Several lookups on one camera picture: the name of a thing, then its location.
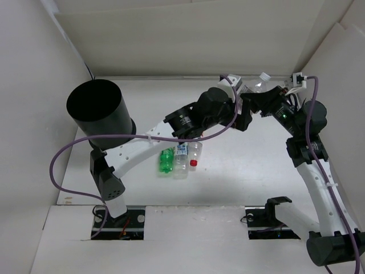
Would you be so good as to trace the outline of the clear bottle blue orange label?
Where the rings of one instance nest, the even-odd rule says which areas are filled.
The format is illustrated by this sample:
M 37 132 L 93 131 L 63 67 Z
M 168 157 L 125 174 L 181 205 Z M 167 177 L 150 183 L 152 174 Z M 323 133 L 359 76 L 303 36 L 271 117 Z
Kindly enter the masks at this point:
M 250 92 L 264 93 L 267 92 L 267 83 L 270 81 L 271 76 L 265 72 L 262 72 L 259 77 L 249 86 Z

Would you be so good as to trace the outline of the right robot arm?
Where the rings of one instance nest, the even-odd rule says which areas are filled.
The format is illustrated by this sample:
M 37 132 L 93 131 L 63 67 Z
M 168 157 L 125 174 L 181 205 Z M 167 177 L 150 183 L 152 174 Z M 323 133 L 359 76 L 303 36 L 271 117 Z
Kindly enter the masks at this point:
M 245 92 L 240 97 L 245 119 L 257 112 L 272 116 L 291 135 L 286 141 L 287 153 L 307 187 L 318 221 L 311 220 L 285 196 L 268 199 L 262 218 L 271 225 L 288 226 L 306 243 L 315 265 L 327 268 L 353 261 L 355 273 L 359 273 L 364 232 L 348 214 L 330 175 L 329 157 L 319 137 L 327 124 L 325 106 L 315 99 L 301 107 L 292 105 L 280 87 L 263 93 Z

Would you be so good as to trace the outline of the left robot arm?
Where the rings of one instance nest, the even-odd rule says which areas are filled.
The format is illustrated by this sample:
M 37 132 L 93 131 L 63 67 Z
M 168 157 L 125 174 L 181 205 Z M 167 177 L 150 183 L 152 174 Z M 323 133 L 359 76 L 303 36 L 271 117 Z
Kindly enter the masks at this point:
M 127 221 L 127 206 L 121 179 L 136 165 L 179 143 L 195 142 L 204 131 L 222 125 L 224 130 L 238 126 L 241 94 L 245 86 L 219 83 L 203 92 L 198 101 L 188 104 L 159 122 L 142 135 L 123 137 L 106 135 L 105 139 L 117 139 L 108 148 L 94 148 L 91 152 L 90 171 L 101 199 L 108 209 L 107 219 L 114 226 Z

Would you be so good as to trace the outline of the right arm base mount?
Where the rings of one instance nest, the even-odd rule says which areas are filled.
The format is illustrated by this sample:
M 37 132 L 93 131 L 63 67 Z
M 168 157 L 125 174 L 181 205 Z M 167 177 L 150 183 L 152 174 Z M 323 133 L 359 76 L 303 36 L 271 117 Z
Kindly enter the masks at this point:
M 245 214 L 240 222 L 247 225 L 249 240 L 300 240 L 297 234 L 276 218 L 275 208 L 282 203 L 292 203 L 292 200 L 279 196 L 267 199 L 265 205 L 245 206 Z

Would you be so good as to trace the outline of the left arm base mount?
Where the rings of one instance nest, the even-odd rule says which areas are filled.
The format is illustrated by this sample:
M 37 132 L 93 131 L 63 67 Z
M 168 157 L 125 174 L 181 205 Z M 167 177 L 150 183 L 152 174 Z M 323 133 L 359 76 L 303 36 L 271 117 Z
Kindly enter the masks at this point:
M 145 206 L 128 206 L 127 213 L 116 219 L 108 215 L 104 225 L 105 209 L 94 206 L 92 240 L 143 240 L 145 224 Z

